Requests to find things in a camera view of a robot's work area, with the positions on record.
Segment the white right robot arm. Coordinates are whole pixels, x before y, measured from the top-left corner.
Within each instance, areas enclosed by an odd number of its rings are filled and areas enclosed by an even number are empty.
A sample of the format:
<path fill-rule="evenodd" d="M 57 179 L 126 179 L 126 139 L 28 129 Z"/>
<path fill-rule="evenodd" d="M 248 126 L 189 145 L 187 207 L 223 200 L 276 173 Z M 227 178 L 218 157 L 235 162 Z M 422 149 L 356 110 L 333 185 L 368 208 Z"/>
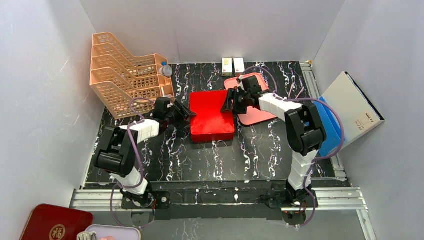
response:
<path fill-rule="evenodd" d="M 239 86 L 227 90 L 221 112 L 241 115 L 249 107 L 270 113 L 285 122 L 287 142 L 292 149 L 292 164 L 284 194 L 266 195 L 284 205 L 304 203 L 311 192 L 311 171 L 322 144 L 327 139 L 318 108 L 313 103 L 301 104 L 289 101 L 263 90 L 257 77 L 241 80 Z"/>

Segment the red tin lid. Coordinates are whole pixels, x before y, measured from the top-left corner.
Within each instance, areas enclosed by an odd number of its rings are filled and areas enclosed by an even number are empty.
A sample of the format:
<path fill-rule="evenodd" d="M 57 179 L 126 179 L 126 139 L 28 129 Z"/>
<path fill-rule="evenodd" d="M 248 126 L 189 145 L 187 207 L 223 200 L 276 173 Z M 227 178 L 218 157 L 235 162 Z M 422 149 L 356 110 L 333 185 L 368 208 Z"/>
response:
<path fill-rule="evenodd" d="M 190 110 L 196 117 L 190 120 L 191 133 L 235 132 L 233 113 L 221 112 L 226 90 L 198 91 L 189 96 Z"/>

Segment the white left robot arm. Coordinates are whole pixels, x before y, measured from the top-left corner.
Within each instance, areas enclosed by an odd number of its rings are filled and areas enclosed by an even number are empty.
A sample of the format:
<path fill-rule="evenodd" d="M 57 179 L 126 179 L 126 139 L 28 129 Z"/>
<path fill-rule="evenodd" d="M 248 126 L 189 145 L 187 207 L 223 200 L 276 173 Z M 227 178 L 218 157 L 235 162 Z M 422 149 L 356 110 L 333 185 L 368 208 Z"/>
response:
<path fill-rule="evenodd" d="M 94 166 L 117 180 L 119 192 L 127 200 L 141 208 L 155 209 L 162 196 L 153 192 L 145 177 L 138 144 L 162 134 L 169 126 L 186 127 L 196 113 L 178 100 L 158 97 L 153 110 L 142 115 L 136 106 L 142 101 L 137 97 L 130 101 L 130 110 L 140 117 L 128 125 L 107 127 L 96 150 Z"/>

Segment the pink plastic tray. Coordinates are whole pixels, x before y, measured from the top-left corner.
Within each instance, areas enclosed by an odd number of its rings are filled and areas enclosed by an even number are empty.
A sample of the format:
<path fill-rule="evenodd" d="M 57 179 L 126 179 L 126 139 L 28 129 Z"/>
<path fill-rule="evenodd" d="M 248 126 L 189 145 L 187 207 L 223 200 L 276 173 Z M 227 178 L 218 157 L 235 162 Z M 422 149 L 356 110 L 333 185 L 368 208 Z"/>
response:
<path fill-rule="evenodd" d="M 244 77 L 251 77 L 251 76 L 255 76 L 258 80 L 259 85 L 261 86 L 262 90 L 268 90 L 269 87 L 267 85 L 267 83 L 265 82 L 264 78 L 262 77 L 261 74 L 259 73 L 249 73 L 247 75 L 244 75 Z M 232 89 L 235 87 L 238 87 L 239 83 L 238 83 L 238 78 L 237 77 L 233 77 L 233 78 L 229 78 L 227 80 L 224 81 L 224 87 L 226 90 L 228 89 Z M 239 121 L 241 122 L 241 124 L 245 125 L 245 126 L 249 126 L 249 125 L 254 125 L 254 124 L 258 124 L 264 121 L 268 121 L 268 120 L 272 120 L 275 119 L 276 116 L 266 112 L 266 111 L 261 111 L 258 110 L 254 107 L 249 106 L 247 108 L 247 112 L 246 114 L 237 114 L 237 117 L 239 118 Z"/>

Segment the red chocolate box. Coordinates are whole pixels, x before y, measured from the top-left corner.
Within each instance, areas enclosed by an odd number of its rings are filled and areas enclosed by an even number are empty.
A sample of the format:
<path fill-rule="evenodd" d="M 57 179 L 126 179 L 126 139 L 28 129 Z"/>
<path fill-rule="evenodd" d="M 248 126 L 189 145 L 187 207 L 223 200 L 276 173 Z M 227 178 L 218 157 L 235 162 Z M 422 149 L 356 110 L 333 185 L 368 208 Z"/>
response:
<path fill-rule="evenodd" d="M 235 132 L 198 132 L 191 133 L 193 143 L 209 143 L 213 141 L 230 141 L 234 138 Z"/>

